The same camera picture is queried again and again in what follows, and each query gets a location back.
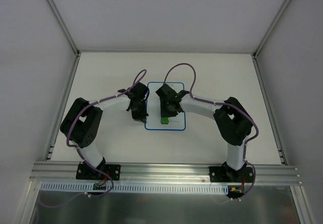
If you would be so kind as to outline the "blue-framed small whiteboard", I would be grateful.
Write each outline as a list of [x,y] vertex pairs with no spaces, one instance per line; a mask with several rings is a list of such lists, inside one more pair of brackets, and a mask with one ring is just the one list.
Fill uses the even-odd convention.
[[147,87],[149,96],[146,101],[148,117],[145,129],[148,131],[184,131],[186,129],[186,114],[169,111],[167,100],[160,98],[156,91],[163,86],[163,82],[151,81]]

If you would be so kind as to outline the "green bone-shaped eraser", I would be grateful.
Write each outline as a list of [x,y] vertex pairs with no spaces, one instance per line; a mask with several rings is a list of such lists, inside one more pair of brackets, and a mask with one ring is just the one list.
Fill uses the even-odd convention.
[[169,124],[169,118],[167,117],[162,117],[161,120],[160,120],[160,123],[162,125],[168,125]]

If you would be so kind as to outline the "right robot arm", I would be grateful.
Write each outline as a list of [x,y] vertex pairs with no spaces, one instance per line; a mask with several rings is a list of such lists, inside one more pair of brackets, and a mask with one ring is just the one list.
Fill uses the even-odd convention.
[[198,98],[186,90],[176,92],[165,83],[156,94],[162,118],[175,117],[179,113],[194,113],[215,120],[220,135],[228,144],[227,160],[221,166],[219,176],[231,182],[243,177],[243,170],[247,166],[246,143],[253,120],[236,98],[229,97],[225,101]]

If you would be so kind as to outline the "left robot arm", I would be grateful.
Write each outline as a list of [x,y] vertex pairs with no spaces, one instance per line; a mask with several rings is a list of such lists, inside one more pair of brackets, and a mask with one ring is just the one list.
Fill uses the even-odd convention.
[[146,123],[148,96],[148,87],[137,83],[130,90],[121,89],[115,96],[99,102],[90,103],[81,97],[73,102],[61,123],[60,131],[65,135],[67,145],[76,148],[83,160],[77,179],[103,180],[107,175],[112,175],[94,143],[103,112],[130,111],[133,120]]

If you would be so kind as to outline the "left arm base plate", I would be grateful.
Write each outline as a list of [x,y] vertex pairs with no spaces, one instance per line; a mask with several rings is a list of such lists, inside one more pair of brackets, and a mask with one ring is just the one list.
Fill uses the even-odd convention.
[[[120,179],[121,165],[119,164],[100,164],[99,170],[105,172],[113,181]],[[87,164],[79,163],[76,171],[77,180],[103,180],[106,176],[94,170]]]

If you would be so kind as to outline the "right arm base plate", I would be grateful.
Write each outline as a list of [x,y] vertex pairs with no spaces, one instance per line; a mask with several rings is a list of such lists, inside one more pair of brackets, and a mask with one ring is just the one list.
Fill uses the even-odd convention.
[[252,167],[243,166],[236,171],[226,165],[210,166],[209,178],[212,183],[252,183],[254,181],[254,171]]

